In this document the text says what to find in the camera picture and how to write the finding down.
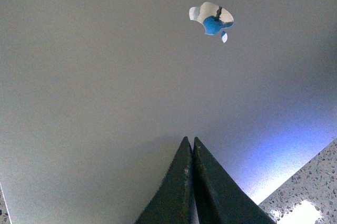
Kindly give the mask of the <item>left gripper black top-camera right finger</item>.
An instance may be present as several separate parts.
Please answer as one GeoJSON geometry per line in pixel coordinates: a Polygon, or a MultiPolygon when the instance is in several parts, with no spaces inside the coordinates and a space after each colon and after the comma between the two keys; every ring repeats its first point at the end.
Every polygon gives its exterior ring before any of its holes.
{"type": "Polygon", "coordinates": [[[193,148],[193,187],[199,223],[274,223],[197,137],[193,148]]]}

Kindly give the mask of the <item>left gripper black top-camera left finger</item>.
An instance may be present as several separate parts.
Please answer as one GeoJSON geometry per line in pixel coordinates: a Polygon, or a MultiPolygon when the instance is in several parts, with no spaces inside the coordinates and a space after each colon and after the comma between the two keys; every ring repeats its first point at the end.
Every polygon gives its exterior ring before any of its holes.
{"type": "Polygon", "coordinates": [[[193,196],[192,148],[184,137],[156,194],[136,223],[190,223],[193,196]]]}

